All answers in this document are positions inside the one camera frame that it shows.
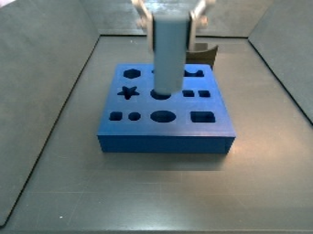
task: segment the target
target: foam block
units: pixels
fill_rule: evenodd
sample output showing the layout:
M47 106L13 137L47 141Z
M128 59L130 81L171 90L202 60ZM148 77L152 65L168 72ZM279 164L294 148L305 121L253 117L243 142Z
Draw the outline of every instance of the foam block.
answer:
M184 69L182 91L159 95L152 65L118 65L97 130L103 152L229 152L235 131L211 69Z

